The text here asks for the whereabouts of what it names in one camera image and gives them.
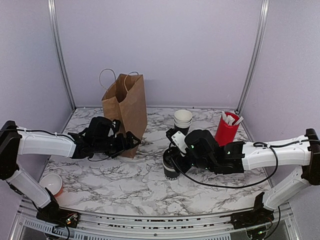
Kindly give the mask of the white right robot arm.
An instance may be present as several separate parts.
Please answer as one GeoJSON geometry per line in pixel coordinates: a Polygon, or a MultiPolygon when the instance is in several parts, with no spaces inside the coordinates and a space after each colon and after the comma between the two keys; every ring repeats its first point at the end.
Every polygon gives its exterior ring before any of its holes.
{"type": "Polygon", "coordinates": [[[208,130],[196,129],[184,135],[171,128],[166,137],[173,146],[163,157],[178,174],[185,174],[192,167],[228,175],[264,167],[296,166],[271,190],[257,195],[251,210],[231,215],[230,221],[236,229],[273,220],[274,211],[282,203],[301,190],[320,184],[320,139],[313,128],[287,140],[234,141],[224,146],[208,130]]]}

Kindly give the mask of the brown paper bag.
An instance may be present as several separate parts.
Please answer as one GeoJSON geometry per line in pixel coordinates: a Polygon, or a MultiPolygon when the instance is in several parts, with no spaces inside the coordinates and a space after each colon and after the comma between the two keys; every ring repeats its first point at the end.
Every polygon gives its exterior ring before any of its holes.
{"type": "Polygon", "coordinates": [[[139,140],[147,128],[147,107],[144,76],[137,72],[121,73],[104,93],[104,117],[119,120],[119,132],[131,132],[139,140]]]}

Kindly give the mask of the single black coffee cup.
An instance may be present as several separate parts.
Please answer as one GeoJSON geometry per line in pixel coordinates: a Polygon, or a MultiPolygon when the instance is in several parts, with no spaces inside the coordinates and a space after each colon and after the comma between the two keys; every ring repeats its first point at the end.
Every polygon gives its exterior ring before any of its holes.
{"type": "Polygon", "coordinates": [[[177,180],[180,176],[180,172],[175,169],[172,162],[172,157],[175,157],[178,153],[176,147],[169,147],[165,150],[162,158],[164,176],[167,180],[174,181],[177,180]]]}

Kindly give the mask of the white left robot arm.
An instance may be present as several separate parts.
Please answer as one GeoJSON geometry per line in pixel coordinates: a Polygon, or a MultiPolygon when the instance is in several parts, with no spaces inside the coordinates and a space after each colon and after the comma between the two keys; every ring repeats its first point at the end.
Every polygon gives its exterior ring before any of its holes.
{"type": "Polygon", "coordinates": [[[141,141],[132,132],[120,132],[121,122],[99,116],[79,133],[53,133],[27,129],[8,120],[0,130],[0,178],[18,193],[29,198],[37,217],[48,222],[71,225],[76,212],[60,208],[54,194],[41,186],[17,162],[19,156],[44,155],[69,159],[91,159],[95,154],[115,158],[137,147],[141,141]]]}

